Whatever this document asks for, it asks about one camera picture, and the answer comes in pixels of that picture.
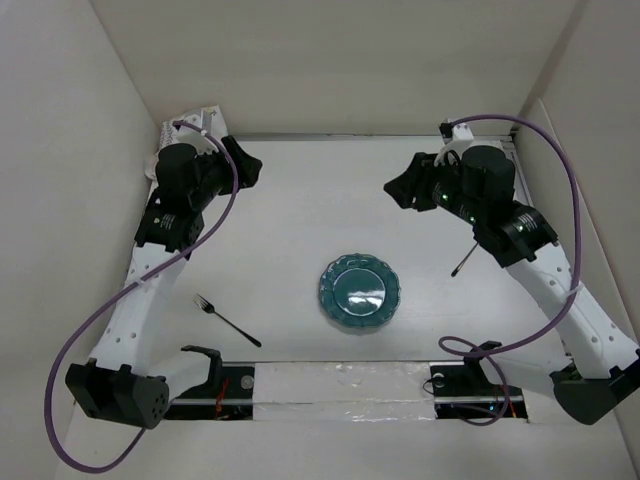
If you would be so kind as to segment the black spoon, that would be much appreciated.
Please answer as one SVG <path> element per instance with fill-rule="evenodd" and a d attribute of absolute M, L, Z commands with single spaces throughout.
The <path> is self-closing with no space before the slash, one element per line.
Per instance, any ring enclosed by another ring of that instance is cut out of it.
<path fill-rule="evenodd" d="M 467 261 L 469 260 L 469 258 L 471 257 L 471 255 L 474 253 L 474 251 L 477 249 L 478 247 L 478 242 L 476 242 L 471 249 L 469 250 L 469 252 L 462 258 L 462 260 L 456 265 L 456 267 L 453 269 L 453 271 L 451 272 L 450 276 L 452 278 L 456 277 L 460 271 L 462 270 L 462 268 L 465 266 L 465 264 L 467 263 Z"/>

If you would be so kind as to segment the black fork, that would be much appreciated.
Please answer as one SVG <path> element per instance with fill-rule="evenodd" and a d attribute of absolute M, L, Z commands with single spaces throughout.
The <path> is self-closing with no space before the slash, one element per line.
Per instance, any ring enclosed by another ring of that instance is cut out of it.
<path fill-rule="evenodd" d="M 261 348 L 262 347 L 262 343 L 258 339 L 256 339 L 255 337 L 253 337 L 249 333 L 245 332 L 244 330 L 239 328 L 237 325 L 235 325 L 233 322 L 231 322 L 228 318 L 226 318 L 224 315 L 219 313 L 216 310 L 215 306 L 211 302 L 209 302 L 206 298 L 204 298 L 202 295 L 196 294 L 194 296 L 193 301 L 203 312 L 205 312 L 208 315 L 214 315 L 217 318 L 219 318 L 220 320 L 222 320 L 224 323 L 226 323 L 228 326 L 233 328 L 236 332 L 238 332 L 241 336 L 243 336 L 246 340 L 248 340 L 255 347 L 257 347 L 257 348 Z"/>

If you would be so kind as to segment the teal scalloped plate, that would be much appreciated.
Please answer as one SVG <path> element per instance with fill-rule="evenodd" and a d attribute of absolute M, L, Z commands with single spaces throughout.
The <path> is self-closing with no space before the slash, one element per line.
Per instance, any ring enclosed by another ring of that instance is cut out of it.
<path fill-rule="evenodd" d="M 345 254 L 331 261 L 318 281 L 317 297 L 325 316 L 347 330 L 378 330 L 401 304 L 397 273 L 378 257 Z"/>

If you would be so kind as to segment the floral cloth placemat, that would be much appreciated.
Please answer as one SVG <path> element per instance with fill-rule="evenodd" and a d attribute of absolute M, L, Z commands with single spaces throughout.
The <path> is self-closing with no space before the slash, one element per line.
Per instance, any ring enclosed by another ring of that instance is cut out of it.
<path fill-rule="evenodd" d="M 197 127 L 197 130 L 176 127 L 174 123 L 178 121 L 192 124 Z M 200 130 L 202 129 L 206 130 L 218 141 L 228 135 L 227 125 L 218 105 L 189 110 L 165 121 L 160 132 L 158 152 L 145 161 L 144 171 L 146 177 L 152 182 L 156 182 L 156 165 L 159 160 L 159 153 L 167 146 L 187 143 L 192 145 L 198 154 L 216 151 L 217 148 L 201 135 Z"/>

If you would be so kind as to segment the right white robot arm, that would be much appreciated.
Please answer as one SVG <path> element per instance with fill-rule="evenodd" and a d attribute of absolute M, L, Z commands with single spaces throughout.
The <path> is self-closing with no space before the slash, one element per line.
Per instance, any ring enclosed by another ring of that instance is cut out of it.
<path fill-rule="evenodd" d="M 519 342 L 497 341 L 463 353 L 462 381 L 483 394 L 508 384 L 556 400 L 574 420 L 593 425 L 639 388 L 639 346 L 617 329 L 588 289 L 573 279 L 558 236 L 535 208 L 516 200 L 514 163 L 496 147 L 417 153 L 384 190 L 402 209 L 442 208 L 468 223 L 489 253 L 536 302 L 565 347 L 555 358 L 527 357 Z"/>

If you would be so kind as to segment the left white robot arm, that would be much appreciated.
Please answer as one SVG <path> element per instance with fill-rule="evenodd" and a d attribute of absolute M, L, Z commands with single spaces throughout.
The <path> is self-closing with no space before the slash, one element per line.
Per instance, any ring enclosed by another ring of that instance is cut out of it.
<path fill-rule="evenodd" d="M 194 389 L 212 396 L 222 387 L 222 359 L 213 348 L 187 345 L 179 354 L 152 364 L 151 351 L 170 291 L 202 235 L 203 212 L 234 187 L 253 187 L 262 163 L 232 136 L 225 150 L 200 153 L 188 143 L 159 152 L 158 184 L 134 237 L 128 282 L 106 329 L 85 364 L 69 366 L 65 383 L 90 418 L 155 428 L 170 403 Z"/>

